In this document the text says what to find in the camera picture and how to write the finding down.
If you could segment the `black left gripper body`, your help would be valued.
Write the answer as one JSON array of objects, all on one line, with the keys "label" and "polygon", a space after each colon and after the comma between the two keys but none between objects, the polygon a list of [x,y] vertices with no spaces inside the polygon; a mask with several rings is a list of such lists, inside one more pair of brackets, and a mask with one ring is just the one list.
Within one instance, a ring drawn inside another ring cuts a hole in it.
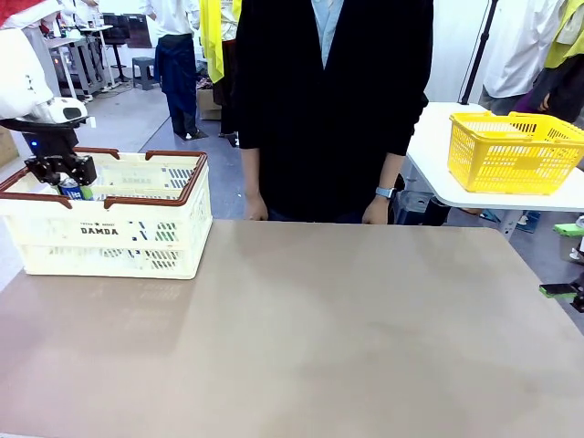
[{"label": "black left gripper body", "polygon": [[46,124],[26,122],[22,135],[30,150],[30,157],[45,159],[60,157],[73,161],[77,158],[74,148],[78,145],[75,128],[77,123]]}]

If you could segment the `person's right hand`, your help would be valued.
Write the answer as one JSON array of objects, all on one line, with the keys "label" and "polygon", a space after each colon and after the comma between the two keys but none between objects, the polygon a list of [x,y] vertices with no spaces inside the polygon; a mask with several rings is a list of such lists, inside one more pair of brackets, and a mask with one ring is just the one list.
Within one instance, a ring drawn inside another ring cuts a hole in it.
[{"label": "person's right hand", "polygon": [[266,221],[269,218],[266,203],[260,192],[245,194],[245,217],[250,221]]}]

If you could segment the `person's left hand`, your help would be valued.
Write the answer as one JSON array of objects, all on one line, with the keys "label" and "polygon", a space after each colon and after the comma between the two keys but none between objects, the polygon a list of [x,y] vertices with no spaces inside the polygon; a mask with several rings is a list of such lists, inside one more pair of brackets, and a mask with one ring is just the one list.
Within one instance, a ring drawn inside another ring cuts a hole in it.
[{"label": "person's left hand", "polygon": [[391,209],[391,199],[376,195],[366,208],[362,222],[364,224],[381,224],[389,223],[389,213]]}]

